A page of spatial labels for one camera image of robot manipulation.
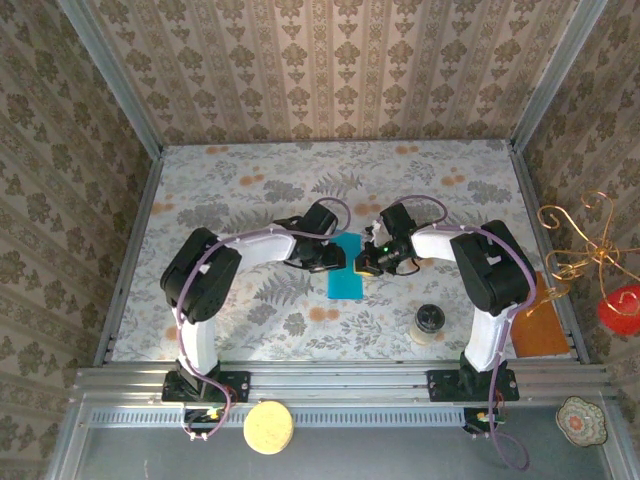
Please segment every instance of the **damask wallpaper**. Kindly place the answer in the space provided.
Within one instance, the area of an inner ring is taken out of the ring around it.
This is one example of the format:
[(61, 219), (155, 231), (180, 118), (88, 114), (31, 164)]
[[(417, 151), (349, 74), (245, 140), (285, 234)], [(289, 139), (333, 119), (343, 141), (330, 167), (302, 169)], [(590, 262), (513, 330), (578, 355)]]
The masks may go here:
[(0, 477), (39, 478), (149, 158), (55, 2), (0, 1)]
[[(640, 2), (609, 1), (560, 91), (529, 143), (525, 158), (541, 202), (563, 205), (589, 235), (606, 219), (586, 211), (579, 194), (606, 192), (616, 201), (612, 239), (620, 248), (640, 247)], [(580, 245), (563, 228), (557, 246)], [(640, 271), (640, 255), (625, 266)], [(608, 272), (613, 290), (633, 281)], [(621, 404), (640, 452), (640, 335), (621, 337), (596, 315), (600, 298), (597, 269), (574, 288), (582, 334), (593, 357), (610, 365)]]
[(507, 138), (577, 0), (87, 0), (165, 145)]

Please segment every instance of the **table surface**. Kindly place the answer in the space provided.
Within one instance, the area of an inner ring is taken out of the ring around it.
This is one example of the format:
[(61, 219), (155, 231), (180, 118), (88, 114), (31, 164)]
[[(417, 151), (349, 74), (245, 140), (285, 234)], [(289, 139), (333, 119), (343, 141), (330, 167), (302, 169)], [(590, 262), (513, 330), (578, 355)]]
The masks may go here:
[[(352, 209), (349, 231), (363, 233), (400, 196), (428, 194), (452, 224), (505, 221), (536, 269), (542, 267), (518, 181), (502, 140), (331, 142), (169, 147), (127, 299), (113, 361), (176, 358), (174, 319), (160, 275), (190, 233), (264, 227), (337, 196)], [(435, 205), (411, 202), (418, 221)], [(341, 221), (339, 206), (331, 207)], [(264, 264), (234, 281), (217, 322), (218, 354), (232, 360), (457, 359), (473, 306), (455, 265), (423, 260), (410, 277), (364, 280), (363, 300), (329, 300), (327, 274)], [(426, 346), (409, 337), (420, 305), (435, 303), (446, 323)], [(507, 349), (514, 358), (513, 349)]]

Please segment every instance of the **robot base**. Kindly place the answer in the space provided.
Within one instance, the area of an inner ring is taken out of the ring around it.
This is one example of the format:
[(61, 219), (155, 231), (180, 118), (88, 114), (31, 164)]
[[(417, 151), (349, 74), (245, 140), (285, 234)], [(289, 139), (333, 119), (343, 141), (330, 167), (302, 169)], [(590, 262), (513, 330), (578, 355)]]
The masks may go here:
[[(486, 402), (489, 398), (491, 371), (478, 372), (460, 355), (459, 370), (430, 370), (427, 372), (427, 389), (432, 402)], [(505, 401), (520, 400), (516, 375), (502, 362), (496, 377), (496, 391)]]
[[(222, 385), (233, 389), (237, 394), (231, 396), (235, 403), (247, 403), (249, 401), (249, 391), (251, 388), (251, 373), (236, 371), (221, 371), (220, 363), (211, 370), (207, 377), (216, 380)], [(222, 392), (212, 385), (193, 377), (176, 360), (176, 370), (167, 372), (162, 385), (163, 402), (179, 403), (224, 403), (225, 397)]]

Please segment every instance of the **round yellow sponge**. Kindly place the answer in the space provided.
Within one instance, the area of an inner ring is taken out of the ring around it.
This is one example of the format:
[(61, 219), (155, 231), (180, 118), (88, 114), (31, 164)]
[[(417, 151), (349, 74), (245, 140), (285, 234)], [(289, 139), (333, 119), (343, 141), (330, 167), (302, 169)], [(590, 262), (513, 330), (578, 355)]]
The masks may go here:
[(293, 436), (293, 418), (278, 402), (262, 402), (251, 409), (244, 421), (244, 439), (258, 453), (280, 453)]

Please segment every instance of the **gold wire decoration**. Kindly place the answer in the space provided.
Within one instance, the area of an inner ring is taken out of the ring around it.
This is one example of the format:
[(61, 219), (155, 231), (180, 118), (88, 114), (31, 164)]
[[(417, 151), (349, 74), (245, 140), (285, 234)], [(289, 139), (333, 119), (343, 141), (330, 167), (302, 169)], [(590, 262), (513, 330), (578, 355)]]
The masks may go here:
[[(540, 209), (538, 210), (538, 220), (544, 228), (548, 230), (559, 229), (561, 222), (556, 214), (560, 214), (571, 224), (578, 235), (582, 237), (582, 239), (585, 241), (585, 244), (584, 247), (580, 250), (552, 250), (547, 254), (547, 256), (545, 257), (545, 265), (547, 266), (547, 271), (553, 276), (554, 279), (558, 281), (559, 286), (547, 289), (545, 291), (545, 298), (535, 307), (529, 309), (527, 311), (527, 316), (531, 315), (540, 305), (552, 300), (556, 300), (568, 294), (571, 290), (572, 282), (577, 278), (584, 276), (585, 269), (594, 263), (598, 265), (600, 293), (602, 294), (602, 298), (604, 299), (607, 306), (620, 315), (638, 315), (640, 313), (640, 299), (633, 292), (624, 292), (618, 300), (619, 306), (627, 297), (633, 298), (635, 300), (636, 307), (632, 312), (622, 312), (609, 301), (604, 288), (603, 274), (605, 266), (612, 266), (619, 269), (634, 280), (640, 282), (640, 277), (633, 274), (622, 265), (620, 265), (620, 263), (618, 263), (621, 254), (640, 253), (640, 248), (619, 249), (609, 238), (609, 230), (611, 228), (611, 222), (614, 216), (615, 203), (606, 193), (596, 190), (589, 190), (580, 196), (580, 200), (582, 202), (582, 205), (587, 209), (595, 209), (600, 207), (604, 208), (605, 203), (609, 205), (609, 216), (607, 217), (607, 222), (604, 226), (604, 230), (602, 231), (602, 235), (596, 238), (587, 237), (587, 235), (580, 229), (580, 227), (578, 227), (573, 218), (571, 218), (571, 215), (569, 215), (569, 213), (564, 208), (559, 207), (558, 205), (544, 205), (543, 207), (540, 207)], [(548, 221), (545, 221), (544, 219), (545, 214), (549, 218)], [(558, 258), (556, 262), (558, 267), (557, 271), (554, 271), (555, 269), (553, 268), (552, 260), (554, 257)]]

